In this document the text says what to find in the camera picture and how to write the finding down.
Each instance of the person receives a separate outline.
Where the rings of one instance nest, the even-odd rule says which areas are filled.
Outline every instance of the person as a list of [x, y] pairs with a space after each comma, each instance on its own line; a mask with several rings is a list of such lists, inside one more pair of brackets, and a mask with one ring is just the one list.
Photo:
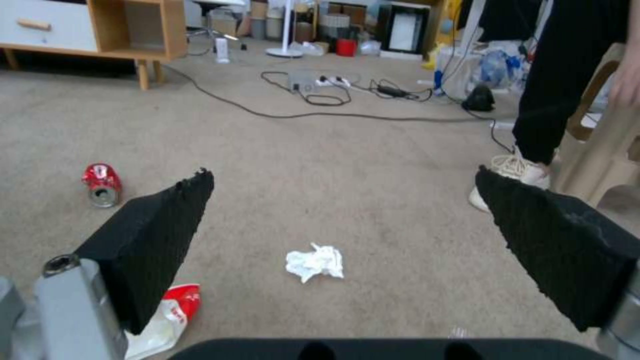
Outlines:
[[[516, 151], [496, 156], [500, 175], [547, 189], [549, 165], [602, 56], [611, 44], [627, 43], [614, 75], [609, 102], [640, 104], [640, 0], [555, 0], [536, 46], [519, 115]], [[476, 187], [469, 202], [488, 211]]]

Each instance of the fan stand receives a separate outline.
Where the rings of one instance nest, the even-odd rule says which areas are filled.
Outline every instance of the fan stand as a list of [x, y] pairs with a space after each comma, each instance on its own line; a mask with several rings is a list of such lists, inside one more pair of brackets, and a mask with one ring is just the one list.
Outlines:
[[277, 56], [279, 58], [301, 58], [302, 51], [289, 49], [289, 26], [291, 25], [291, 3], [293, 0], [287, 0], [284, 14], [284, 27], [282, 28], [282, 47], [271, 47], [266, 49], [268, 55]]

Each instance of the red and white snack bag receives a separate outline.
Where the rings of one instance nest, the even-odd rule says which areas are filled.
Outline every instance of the red and white snack bag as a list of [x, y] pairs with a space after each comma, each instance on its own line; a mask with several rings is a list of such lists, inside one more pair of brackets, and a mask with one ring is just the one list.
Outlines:
[[169, 350], [200, 307], [200, 285], [186, 284], [170, 288], [140, 335], [125, 331], [129, 348], [126, 360], [139, 360]]

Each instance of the sneaker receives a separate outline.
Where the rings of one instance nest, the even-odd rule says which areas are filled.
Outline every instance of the sneaker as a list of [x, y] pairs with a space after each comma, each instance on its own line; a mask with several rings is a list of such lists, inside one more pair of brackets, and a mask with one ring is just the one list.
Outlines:
[[[494, 156], [491, 159], [491, 170], [504, 177], [510, 177], [544, 190], [548, 189], [550, 185], [549, 174], [545, 169], [523, 158], [517, 148], [513, 155]], [[474, 189], [469, 194], [469, 202], [477, 209], [486, 213], [489, 212], [489, 207], [480, 196], [477, 186], [474, 186]]]

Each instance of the carpet floor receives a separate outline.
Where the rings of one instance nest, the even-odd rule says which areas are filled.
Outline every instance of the carpet floor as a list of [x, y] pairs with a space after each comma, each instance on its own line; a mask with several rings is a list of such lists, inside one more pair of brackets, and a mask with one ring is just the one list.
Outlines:
[[[340, 108], [305, 104], [260, 73], [340, 74], [363, 86], [386, 78], [416, 90], [432, 75], [419, 63], [363, 56], [278, 60], [263, 55], [267, 45], [232, 50], [226, 65], [204, 55], [170, 66], [266, 113], [468, 118], [445, 99], [357, 91]], [[573, 328], [505, 248], [492, 217], [467, 202], [477, 166], [502, 152], [487, 122], [266, 119], [165, 71], [166, 84], [142, 92], [135, 78], [0, 70], [0, 274], [24, 296], [46, 260], [74, 250], [117, 210], [88, 202], [87, 164], [113, 165], [125, 200], [206, 167], [216, 189], [175, 280], [200, 283], [202, 306], [176, 349], [226, 337], [447, 337], [455, 328], [593, 346], [595, 332]], [[499, 113], [515, 113], [515, 101], [499, 104]], [[497, 136], [512, 141], [508, 131]], [[638, 204], [637, 192], [616, 191], [603, 211], [638, 235]], [[301, 284], [285, 271], [285, 255], [311, 242], [342, 252], [343, 280]]]

